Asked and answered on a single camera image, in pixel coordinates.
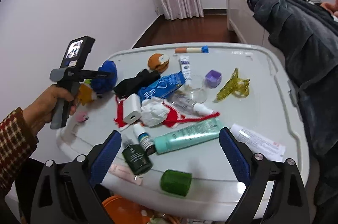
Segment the purple plastic box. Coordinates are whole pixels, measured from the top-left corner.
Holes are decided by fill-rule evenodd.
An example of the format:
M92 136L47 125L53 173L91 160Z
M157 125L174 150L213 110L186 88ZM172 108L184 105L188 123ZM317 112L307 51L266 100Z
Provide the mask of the purple plastic box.
M221 80L222 74L216 70L210 70L206 75L207 84L212 88L217 87Z

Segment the teal tube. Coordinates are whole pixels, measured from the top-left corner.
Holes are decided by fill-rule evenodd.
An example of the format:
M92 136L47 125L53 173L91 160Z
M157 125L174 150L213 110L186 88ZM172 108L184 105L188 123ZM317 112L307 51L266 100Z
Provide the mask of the teal tube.
M156 152L167 153L216 139L222 128L221 122L216 117L158 136L154 139Z

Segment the plaid sleeve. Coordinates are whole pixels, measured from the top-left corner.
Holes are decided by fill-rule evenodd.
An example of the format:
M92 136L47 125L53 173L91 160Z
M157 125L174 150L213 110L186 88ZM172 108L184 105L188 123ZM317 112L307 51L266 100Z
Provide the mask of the plaid sleeve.
M37 139L22 116L21 108L0 123L0 193L9 192L21 165L37 148Z

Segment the person's hand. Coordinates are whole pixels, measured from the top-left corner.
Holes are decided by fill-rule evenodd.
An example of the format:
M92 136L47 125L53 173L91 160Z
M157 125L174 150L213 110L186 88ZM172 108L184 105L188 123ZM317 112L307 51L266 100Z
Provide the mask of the person's hand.
M338 17L338 0L336 0L335 4L322 3L320 6L329 11L331 15Z
M34 136L38 134L46 123L51 122L52 110L58 98L63 98L68 102L74 100L74 97L68 90L51 85L31 105L22 111L23 118L31 128ZM75 102L74 100L74 105L70 109L70 115L73 115L76 111Z

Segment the small medicine bottle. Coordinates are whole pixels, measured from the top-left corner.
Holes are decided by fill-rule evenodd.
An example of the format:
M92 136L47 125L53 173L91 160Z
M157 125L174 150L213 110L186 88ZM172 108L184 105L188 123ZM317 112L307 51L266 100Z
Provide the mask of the small medicine bottle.
M147 155L152 155L156 152L155 142L146 132L141 124L137 123L133 126L134 134L140 143L140 146L144 149Z
M134 144L124 134L122 134L122 145L124 148L122 155L135 175L146 173L153 167L143 148L138 144Z

